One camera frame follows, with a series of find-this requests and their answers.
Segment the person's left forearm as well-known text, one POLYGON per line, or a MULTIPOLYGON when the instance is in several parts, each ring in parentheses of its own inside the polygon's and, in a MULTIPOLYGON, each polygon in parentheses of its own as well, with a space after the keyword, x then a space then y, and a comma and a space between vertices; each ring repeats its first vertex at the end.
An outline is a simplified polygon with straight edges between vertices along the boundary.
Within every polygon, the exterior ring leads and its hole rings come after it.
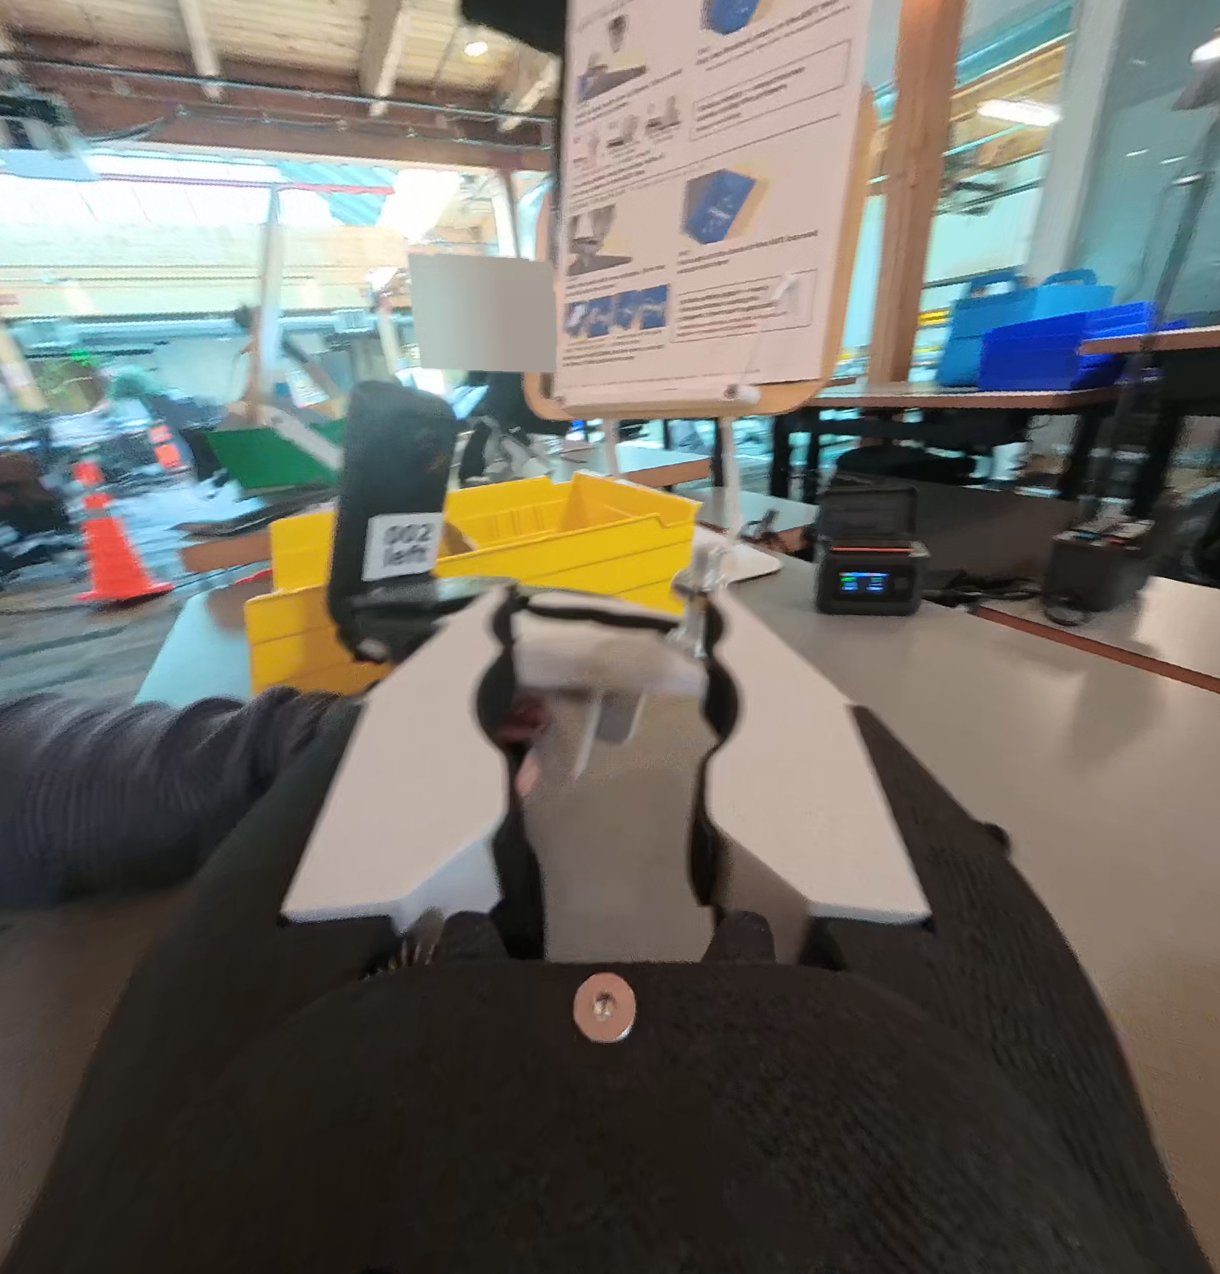
POLYGON ((0 696, 0 913, 188 877, 359 701, 0 696))

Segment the orange traffic cone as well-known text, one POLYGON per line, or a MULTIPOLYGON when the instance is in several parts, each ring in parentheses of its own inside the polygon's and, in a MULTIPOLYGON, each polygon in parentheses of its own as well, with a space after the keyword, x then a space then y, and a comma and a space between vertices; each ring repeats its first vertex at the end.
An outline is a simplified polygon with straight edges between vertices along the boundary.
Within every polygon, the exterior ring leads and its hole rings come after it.
POLYGON ((79 485, 79 552, 85 552, 85 595, 76 595, 76 604, 115 612, 173 595, 173 584, 159 584, 135 538, 123 536, 104 469, 92 456, 76 456, 70 477, 79 485))

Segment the stack of blue bins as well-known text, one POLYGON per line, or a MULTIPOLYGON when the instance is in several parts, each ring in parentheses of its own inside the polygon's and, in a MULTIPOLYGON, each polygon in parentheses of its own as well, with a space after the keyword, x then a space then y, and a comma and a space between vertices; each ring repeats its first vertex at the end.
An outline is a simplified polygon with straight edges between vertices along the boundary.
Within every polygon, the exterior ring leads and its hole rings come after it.
POLYGON ((950 307, 950 342, 933 367, 938 386, 1114 386, 1125 355, 1087 355, 1091 342, 1135 342, 1160 331, 1154 301, 1114 301, 1096 269, 1026 281, 1023 269, 974 277, 950 307))

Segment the black portable power station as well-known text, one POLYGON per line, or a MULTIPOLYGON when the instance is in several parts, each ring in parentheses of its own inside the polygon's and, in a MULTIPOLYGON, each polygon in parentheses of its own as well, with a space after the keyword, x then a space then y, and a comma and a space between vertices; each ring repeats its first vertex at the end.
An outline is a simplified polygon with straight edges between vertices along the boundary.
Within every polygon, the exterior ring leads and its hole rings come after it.
POLYGON ((837 480, 815 514, 823 616, 919 616, 929 543, 919 538, 919 485, 837 480))

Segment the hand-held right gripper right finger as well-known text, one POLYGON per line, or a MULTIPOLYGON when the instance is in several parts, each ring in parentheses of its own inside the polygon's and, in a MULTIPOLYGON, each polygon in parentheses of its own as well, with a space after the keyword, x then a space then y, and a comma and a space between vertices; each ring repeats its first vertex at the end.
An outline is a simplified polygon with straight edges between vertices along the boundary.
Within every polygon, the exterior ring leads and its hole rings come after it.
POLYGON ((689 890, 720 913, 760 913, 771 940, 823 919, 929 920, 929 895, 856 707, 734 595, 701 604, 701 719, 689 890))

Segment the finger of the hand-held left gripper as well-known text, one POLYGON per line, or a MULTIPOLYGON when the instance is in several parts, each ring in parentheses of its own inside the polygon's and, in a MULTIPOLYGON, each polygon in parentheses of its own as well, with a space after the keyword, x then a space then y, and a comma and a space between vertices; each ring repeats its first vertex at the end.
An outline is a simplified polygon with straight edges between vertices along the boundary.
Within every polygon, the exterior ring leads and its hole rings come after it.
POLYGON ((701 696, 707 663, 674 643, 674 616, 623 598, 524 598, 518 687, 605 696, 701 696))

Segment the wooden framed instruction board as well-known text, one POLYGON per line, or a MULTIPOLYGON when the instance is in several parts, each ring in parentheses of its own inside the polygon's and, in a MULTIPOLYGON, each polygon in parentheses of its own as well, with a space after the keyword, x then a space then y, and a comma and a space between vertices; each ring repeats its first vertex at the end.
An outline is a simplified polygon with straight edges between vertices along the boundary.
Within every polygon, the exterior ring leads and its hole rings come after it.
POLYGON ((783 413, 844 355, 877 0, 572 0, 551 419, 783 413))

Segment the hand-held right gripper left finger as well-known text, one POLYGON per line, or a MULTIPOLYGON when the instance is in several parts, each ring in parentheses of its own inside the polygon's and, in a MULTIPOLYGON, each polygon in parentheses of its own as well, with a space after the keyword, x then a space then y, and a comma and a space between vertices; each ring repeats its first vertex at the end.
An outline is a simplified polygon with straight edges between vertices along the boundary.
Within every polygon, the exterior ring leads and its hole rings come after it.
POLYGON ((494 629, 508 590, 446 616, 360 701, 304 861, 279 895, 286 920, 494 913, 501 900, 494 835, 508 814, 508 757, 476 688, 501 657, 494 629))

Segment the white board stand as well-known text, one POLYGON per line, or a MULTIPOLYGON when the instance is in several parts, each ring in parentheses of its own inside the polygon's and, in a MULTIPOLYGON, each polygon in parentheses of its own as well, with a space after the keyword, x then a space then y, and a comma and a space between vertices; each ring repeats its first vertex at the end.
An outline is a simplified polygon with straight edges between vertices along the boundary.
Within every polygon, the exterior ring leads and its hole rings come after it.
POLYGON ((650 490, 689 490, 695 495, 695 538, 725 552, 725 584, 760 584, 783 572, 783 557, 802 552, 808 509, 783 500, 743 485, 743 466, 734 454, 734 428, 712 428, 712 450, 653 450, 653 444, 623 444, 605 419, 605 437, 585 456, 585 477, 650 485, 650 490))

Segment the person's left hand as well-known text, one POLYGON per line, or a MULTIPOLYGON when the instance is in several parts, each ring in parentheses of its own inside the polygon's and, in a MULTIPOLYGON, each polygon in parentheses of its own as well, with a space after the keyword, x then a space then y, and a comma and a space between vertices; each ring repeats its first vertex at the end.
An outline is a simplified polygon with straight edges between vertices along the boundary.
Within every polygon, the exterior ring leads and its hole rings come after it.
POLYGON ((540 737, 543 737, 543 696, 513 696, 501 730, 495 730, 495 744, 508 752, 513 763, 513 791, 528 798, 532 780, 540 780, 540 737))

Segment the dark side table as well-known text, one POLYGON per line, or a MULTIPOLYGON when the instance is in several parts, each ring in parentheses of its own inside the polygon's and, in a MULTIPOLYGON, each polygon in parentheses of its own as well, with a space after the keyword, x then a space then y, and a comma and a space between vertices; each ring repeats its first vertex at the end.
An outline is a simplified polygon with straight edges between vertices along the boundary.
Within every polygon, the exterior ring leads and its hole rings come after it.
POLYGON ((933 384, 837 384, 771 419, 768 490, 793 490, 793 437, 802 444, 802 500, 823 495, 823 437, 865 444, 1026 444, 1038 413, 1067 413, 1059 495, 1105 495, 1120 454, 1137 454, 1127 509, 1150 514, 1167 490, 1190 413, 1220 413, 1220 324, 1127 342, 1087 342, 1087 355, 1125 355, 1105 386, 933 386, 933 384))

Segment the yellow plastic bin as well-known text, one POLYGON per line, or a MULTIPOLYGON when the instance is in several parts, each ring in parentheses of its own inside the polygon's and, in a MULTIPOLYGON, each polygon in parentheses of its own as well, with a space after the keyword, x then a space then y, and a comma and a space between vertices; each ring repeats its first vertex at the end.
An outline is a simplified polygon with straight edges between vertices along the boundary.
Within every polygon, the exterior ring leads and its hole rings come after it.
MULTIPOLYGON (((433 577, 508 577, 524 590, 605 595, 682 616, 674 572, 689 563, 695 500, 605 477, 446 490, 433 577)), ((328 618, 334 509, 269 521, 269 595, 244 604, 254 688, 367 688, 328 618)))

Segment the green plastic bin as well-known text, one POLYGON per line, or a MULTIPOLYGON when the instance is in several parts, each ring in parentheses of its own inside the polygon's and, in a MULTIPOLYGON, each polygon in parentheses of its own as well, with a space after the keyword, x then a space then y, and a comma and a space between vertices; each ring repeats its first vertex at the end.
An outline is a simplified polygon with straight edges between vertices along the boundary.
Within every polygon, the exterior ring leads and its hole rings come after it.
POLYGON ((207 429, 216 466, 244 485, 244 490, 334 490, 338 477, 286 444, 269 428, 210 428, 207 429))

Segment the wooden post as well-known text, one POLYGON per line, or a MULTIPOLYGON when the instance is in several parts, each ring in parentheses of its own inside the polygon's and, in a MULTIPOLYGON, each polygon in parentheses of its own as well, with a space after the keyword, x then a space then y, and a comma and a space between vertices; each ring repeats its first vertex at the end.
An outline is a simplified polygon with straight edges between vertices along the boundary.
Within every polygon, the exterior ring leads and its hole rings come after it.
POLYGON ((966 0, 899 4, 867 384, 907 384, 912 370, 924 262, 950 147, 961 29, 966 0))

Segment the black box device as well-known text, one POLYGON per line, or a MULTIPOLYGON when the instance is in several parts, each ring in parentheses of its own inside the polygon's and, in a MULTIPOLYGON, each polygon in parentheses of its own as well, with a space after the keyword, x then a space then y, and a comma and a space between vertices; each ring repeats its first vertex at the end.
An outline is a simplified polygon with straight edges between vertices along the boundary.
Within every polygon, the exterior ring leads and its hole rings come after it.
POLYGON ((1154 520, 1091 520, 1045 543, 1042 612, 1059 628, 1127 604, 1154 577, 1154 520))

